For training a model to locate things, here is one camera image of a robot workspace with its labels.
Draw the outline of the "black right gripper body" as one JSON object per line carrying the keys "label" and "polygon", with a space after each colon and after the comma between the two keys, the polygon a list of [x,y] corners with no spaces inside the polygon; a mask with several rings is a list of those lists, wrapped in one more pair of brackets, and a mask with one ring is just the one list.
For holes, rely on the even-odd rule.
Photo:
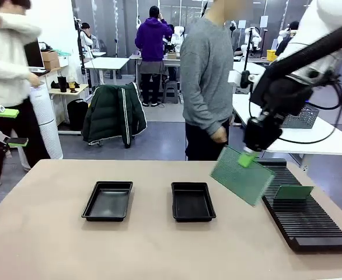
{"label": "black right gripper body", "polygon": [[282,135],[282,115],[261,112],[258,117],[250,117],[245,128],[243,142],[255,152],[266,150]]}

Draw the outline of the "person's right hand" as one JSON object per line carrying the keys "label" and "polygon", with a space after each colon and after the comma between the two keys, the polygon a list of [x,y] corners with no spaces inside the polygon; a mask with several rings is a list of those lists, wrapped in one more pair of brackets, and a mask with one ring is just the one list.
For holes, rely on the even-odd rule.
{"label": "person's right hand", "polygon": [[223,126],[220,126],[211,135],[211,139],[218,144],[226,143],[228,141],[228,135],[227,135],[226,129]]}

